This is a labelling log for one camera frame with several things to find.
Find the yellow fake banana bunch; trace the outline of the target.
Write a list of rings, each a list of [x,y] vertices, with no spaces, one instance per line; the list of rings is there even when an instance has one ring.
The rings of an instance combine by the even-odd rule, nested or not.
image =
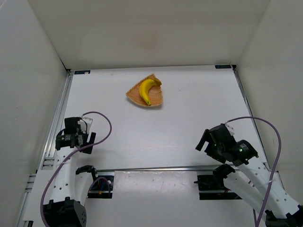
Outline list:
[[[144,80],[139,88],[139,94],[148,106],[151,106],[149,98],[149,91],[152,87],[160,87],[162,85],[159,79],[146,79]]]

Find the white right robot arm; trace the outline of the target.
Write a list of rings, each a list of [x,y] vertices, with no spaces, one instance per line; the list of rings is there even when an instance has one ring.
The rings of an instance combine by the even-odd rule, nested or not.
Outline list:
[[[256,212],[267,227],[301,227],[303,207],[272,176],[246,140],[236,141],[229,127],[206,129],[196,146],[222,163],[213,171],[214,182],[235,192]]]

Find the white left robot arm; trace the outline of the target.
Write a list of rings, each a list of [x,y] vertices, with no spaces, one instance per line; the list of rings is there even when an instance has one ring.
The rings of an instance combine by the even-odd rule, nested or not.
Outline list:
[[[69,156],[78,148],[91,154],[96,133],[90,132],[93,120],[88,117],[70,117],[55,141],[55,164],[58,171],[50,186],[50,199],[43,205],[45,223],[50,227],[84,227],[87,214],[84,207],[89,187],[97,178],[93,166],[79,167],[79,153]]]

